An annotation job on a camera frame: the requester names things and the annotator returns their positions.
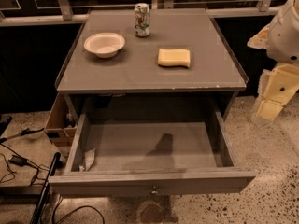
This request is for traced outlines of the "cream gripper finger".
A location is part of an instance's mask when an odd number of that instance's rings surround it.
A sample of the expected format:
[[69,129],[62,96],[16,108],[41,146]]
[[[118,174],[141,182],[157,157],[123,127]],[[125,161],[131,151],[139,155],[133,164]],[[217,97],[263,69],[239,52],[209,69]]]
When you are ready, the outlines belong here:
[[268,32],[269,25],[266,25],[256,35],[249,39],[247,46],[253,49],[266,49]]
[[298,65],[277,63],[272,71],[263,70],[258,88],[260,103],[256,115],[261,119],[275,119],[298,91]]

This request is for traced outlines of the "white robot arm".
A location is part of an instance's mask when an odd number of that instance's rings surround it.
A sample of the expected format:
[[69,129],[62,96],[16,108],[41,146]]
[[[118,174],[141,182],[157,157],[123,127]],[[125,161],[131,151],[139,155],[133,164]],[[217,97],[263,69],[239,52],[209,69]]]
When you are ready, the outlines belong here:
[[265,49],[267,56],[277,62],[270,72],[261,76],[261,102],[256,116],[275,119],[299,90],[299,0],[287,0],[277,15],[247,46]]

